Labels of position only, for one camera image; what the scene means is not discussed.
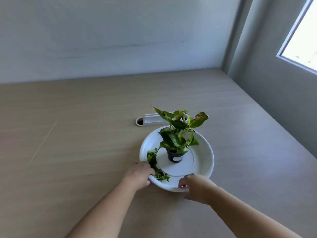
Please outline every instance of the label on pot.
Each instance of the label on pot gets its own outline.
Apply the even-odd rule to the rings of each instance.
[[[174,157],[174,158],[173,158],[173,161],[180,161],[180,160],[182,160],[182,158],[183,158],[183,157]]]

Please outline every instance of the black plant pot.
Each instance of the black plant pot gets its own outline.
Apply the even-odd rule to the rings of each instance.
[[[167,151],[168,159],[170,161],[172,161],[173,163],[179,163],[180,161],[182,161],[182,159],[183,159],[182,156],[184,154],[182,154],[182,155],[176,154],[176,151],[173,151],[173,150],[171,150],[171,151],[166,150],[166,151]]]

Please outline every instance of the window frame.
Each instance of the window frame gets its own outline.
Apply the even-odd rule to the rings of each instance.
[[[305,66],[305,65],[303,65],[303,64],[301,64],[301,63],[299,63],[299,62],[296,62],[296,61],[294,61],[294,60],[291,60],[291,59],[289,59],[289,58],[287,58],[287,57],[282,56],[282,54],[283,54],[285,48],[287,47],[289,41],[290,41],[291,38],[293,37],[295,31],[297,30],[299,24],[300,24],[301,21],[303,20],[305,14],[307,13],[307,10],[309,9],[309,7],[310,7],[310,5],[311,5],[311,3],[312,3],[313,1],[314,1],[314,0],[307,0],[307,1],[305,2],[304,6],[303,6],[303,8],[302,8],[302,10],[301,10],[301,12],[299,13],[298,17],[296,18],[296,21],[295,21],[294,25],[292,26],[290,32],[288,33],[288,35],[287,35],[285,41],[283,42],[281,48],[280,48],[279,51],[278,51],[276,57],[278,57],[278,58],[280,58],[280,59],[282,59],[282,60],[284,60],[284,61],[286,61],[286,62],[289,62],[289,63],[291,63],[291,64],[294,64],[295,66],[298,66],[298,67],[300,67],[300,68],[303,68],[303,69],[305,69],[305,70],[307,70],[307,71],[309,71],[309,72],[311,72],[311,73],[317,75],[317,71],[316,71],[316,70],[314,70],[314,69],[312,69],[312,68],[309,68],[309,67],[307,67],[307,66]]]

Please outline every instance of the person's left hand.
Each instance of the person's left hand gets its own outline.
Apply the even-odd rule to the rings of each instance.
[[[135,191],[138,191],[151,183],[148,180],[150,175],[154,175],[154,169],[148,162],[141,161],[125,172],[122,181],[129,183],[129,186],[133,186]]]

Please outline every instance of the window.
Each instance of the window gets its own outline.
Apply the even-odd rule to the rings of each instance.
[[[317,74],[317,0],[307,0],[277,56]]]

